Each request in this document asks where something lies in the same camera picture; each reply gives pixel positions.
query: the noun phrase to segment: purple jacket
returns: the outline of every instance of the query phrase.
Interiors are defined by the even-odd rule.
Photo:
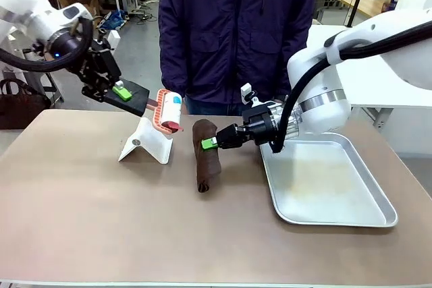
[[[163,85],[209,103],[290,93],[288,59],[306,46],[315,0],[160,0]]]

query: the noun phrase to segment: leather handbag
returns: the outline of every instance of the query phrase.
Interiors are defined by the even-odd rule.
[[[11,84],[18,87],[18,93],[12,94]],[[0,129],[24,129],[50,106],[47,96],[23,81],[15,78],[0,81]]]

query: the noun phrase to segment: silver baking tray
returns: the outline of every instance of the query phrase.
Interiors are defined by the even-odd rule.
[[[282,152],[261,146],[273,205],[301,225],[393,227],[398,215],[346,137],[304,134]]]

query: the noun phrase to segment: white bent bracket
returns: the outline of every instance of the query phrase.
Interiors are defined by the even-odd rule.
[[[173,139],[168,139],[161,132],[157,131],[150,119],[141,117],[136,131],[128,138],[120,154],[119,161],[131,153],[136,147],[143,147],[159,163],[166,165],[169,160],[169,153]]]

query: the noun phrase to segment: green tape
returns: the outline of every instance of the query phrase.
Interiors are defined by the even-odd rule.
[[[212,148],[217,148],[217,143],[216,141],[213,143],[213,138],[207,138],[206,140],[201,141],[201,146],[204,151],[207,151],[211,150]]]
[[[128,89],[126,88],[122,88],[122,89],[118,89],[117,87],[113,87],[113,91],[115,94],[118,95],[118,97],[120,97],[123,101],[128,101],[132,98],[132,94],[129,92]]]

